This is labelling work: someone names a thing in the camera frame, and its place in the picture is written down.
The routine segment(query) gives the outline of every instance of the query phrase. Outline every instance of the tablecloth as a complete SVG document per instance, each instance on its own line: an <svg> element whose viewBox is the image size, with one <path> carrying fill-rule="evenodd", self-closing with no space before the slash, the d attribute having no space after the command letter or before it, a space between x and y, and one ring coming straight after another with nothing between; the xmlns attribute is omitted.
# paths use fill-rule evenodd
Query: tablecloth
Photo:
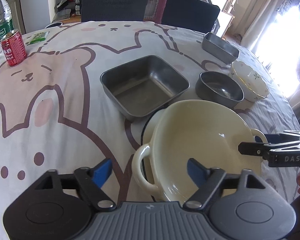
<svg viewBox="0 0 300 240"><path fill-rule="evenodd" d="M157 55L178 70L190 88L177 100L198 99L202 71L229 66L205 52L203 34L153 22L86 22L48 29L46 41L27 45L27 59L9 67L0 50L0 240L7 206L48 169L72 173L104 158L113 173L103 190L116 202L151 201L131 178L131 160L146 119L131 123L105 95L100 75L115 66ZM23 36L27 43L33 33ZM247 49L239 60L257 70L270 95L235 111L264 133L298 130L295 115L268 72ZM297 168L269 168L262 176L287 201L297 194Z"/></svg>

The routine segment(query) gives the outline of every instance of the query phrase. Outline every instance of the ceramic bowl rim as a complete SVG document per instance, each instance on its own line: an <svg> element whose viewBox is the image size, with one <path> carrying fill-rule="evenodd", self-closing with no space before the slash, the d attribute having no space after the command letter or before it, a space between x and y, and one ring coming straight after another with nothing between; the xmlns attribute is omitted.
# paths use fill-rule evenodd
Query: ceramic bowl rim
<svg viewBox="0 0 300 240"><path fill-rule="evenodd" d="M251 89L251 88L244 82L244 80L243 80L243 79L238 75L238 73L236 72L235 67L234 67L234 65L233 65L234 62L231 63L231 67L232 67L234 73L236 74L236 76L237 76L237 77L241 80L241 82L245 85L245 87L246 87L247 89L251 90L251 91L252 91L254 94L256 94L258 97L261 97L262 99L267 98L267 97L269 96L269 89L268 89L268 86L267 86L266 82L264 82L264 80L262 79L262 77L261 77L261 75L258 73L258 71L255 71L252 67L250 67L249 65L245 64L245 63L242 62L242 61L237 61L237 62L241 62L241 63L245 64L247 67L249 67L251 70L253 70L254 72L256 72L256 73L260 76L261 81L266 85L266 89L267 89L267 95L266 95L266 96L259 95L257 92L255 92L253 89Z"/></svg>

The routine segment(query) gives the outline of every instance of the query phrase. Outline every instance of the cream enamel pot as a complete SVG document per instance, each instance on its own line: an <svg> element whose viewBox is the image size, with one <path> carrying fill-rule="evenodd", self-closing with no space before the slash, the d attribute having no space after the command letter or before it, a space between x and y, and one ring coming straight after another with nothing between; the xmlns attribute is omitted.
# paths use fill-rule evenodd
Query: cream enamel pot
<svg viewBox="0 0 300 240"><path fill-rule="evenodd" d="M241 142L254 142L263 133L250 129L229 108L204 100L179 101L161 114L149 143L142 145L132 160L132 174L138 185L155 198L183 204L197 186L187 174L189 158L207 168L220 167L240 174L252 169L261 174L261 157L241 155ZM141 171L141 161L149 158L154 184Z"/></svg>

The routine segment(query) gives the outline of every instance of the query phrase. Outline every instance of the metal square tray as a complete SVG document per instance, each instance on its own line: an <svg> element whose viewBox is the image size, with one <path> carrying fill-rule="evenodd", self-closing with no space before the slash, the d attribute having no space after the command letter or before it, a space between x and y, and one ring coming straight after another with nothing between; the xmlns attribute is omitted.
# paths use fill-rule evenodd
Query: metal square tray
<svg viewBox="0 0 300 240"><path fill-rule="evenodd" d="M107 70L100 81L106 95L130 121L151 114L189 88L189 82L157 56Z"/></svg>
<svg viewBox="0 0 300 240"><path fill-rule="evenodd" d="M202 48L227 65L231 64L239 57L239 50L236 47L213 33L207 33L204 36Z"/></svg>

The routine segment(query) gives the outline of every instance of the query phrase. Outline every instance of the chair backrest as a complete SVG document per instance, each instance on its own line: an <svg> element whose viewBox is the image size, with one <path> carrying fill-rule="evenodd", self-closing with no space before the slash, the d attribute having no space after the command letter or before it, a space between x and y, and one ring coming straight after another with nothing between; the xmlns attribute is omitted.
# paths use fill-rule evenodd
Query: chair backrest
<svg viewBox="0 0 300 240"><path fill-rule="evenodd" d="M167 0L161 23L208 33L219 12L218 6L201 0Z"/></svg>
<svg viewBox="0 0 300 240"><path fill-rule="evenodd" d="M82 0L81 21L143 21L148 0Z"/></svg>

